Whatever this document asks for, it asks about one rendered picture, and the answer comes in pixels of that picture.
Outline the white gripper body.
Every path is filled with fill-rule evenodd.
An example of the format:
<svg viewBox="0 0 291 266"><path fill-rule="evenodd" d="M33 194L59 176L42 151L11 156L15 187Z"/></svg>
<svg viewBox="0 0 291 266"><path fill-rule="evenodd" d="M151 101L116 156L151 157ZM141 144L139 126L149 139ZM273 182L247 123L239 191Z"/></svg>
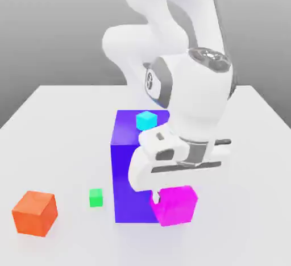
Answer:
<svg viewBox="0 0 291 266"><path fill-rule="evenodd" d="M199 166L182 165L176 161L153 161L137 148L131 158L128 180L136 192L160 190L211 181L226 173L226 162L211 161Z"/></svg>

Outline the magenta cube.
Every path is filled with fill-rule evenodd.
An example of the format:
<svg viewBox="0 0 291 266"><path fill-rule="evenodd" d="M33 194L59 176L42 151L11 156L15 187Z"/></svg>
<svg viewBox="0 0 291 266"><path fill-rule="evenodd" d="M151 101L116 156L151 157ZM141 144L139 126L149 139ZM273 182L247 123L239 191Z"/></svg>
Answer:
<svg viewBox="0 0 291 266"><path fill-rule="evenodd" d="M192 221L198 196L191 186L165 188L159 193L160 200L150 205L159 224L163 227L189 223Z"/></svg>

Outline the small green cube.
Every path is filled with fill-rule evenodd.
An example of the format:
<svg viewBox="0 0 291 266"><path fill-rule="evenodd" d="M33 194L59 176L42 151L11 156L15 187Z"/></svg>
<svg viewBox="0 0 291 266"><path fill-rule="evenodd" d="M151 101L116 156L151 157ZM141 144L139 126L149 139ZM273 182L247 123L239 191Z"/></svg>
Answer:
<svg viewBox="0 0 291 266"><path fill-rule="evenodd" d="M103 191L101 188L89 190L89 204L90 207L103 206Z"/></svg>

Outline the small cyan cube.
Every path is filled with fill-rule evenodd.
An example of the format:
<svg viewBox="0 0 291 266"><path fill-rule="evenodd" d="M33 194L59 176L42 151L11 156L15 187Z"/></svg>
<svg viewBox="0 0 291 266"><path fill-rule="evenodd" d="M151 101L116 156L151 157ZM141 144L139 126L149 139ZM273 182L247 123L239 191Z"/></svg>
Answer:
<svg viewBox="0 0 291 266"><path fill-rule="evenodd" d="M136 128L140 131L149 130L157 126L157 115L150 111L143 111L136 116Z"/></svg>

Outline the orange cube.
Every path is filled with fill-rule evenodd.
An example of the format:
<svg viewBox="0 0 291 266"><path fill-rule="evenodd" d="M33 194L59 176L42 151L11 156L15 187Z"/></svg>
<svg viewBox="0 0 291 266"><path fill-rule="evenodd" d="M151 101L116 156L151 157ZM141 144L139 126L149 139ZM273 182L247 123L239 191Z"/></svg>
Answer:
<svg viewBox="0 0 291 266"><path fill-rule="evenodd" d="M55 195L27 191L12 209L17 233L45 237L58 217Z"/></svg>

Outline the large blue box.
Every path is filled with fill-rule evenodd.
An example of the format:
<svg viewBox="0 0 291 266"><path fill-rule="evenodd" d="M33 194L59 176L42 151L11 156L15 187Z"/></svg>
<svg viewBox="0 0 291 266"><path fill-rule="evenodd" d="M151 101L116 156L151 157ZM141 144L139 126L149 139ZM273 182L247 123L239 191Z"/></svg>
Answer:
<svg viewBox="0 0 291 266"><path fill-rule="evenodd" d="M116 223L157 223L150 191L135 192L128 181L132 154L139 146L136 116L141 110L118 110L111 137L114 213Z"/></svg>

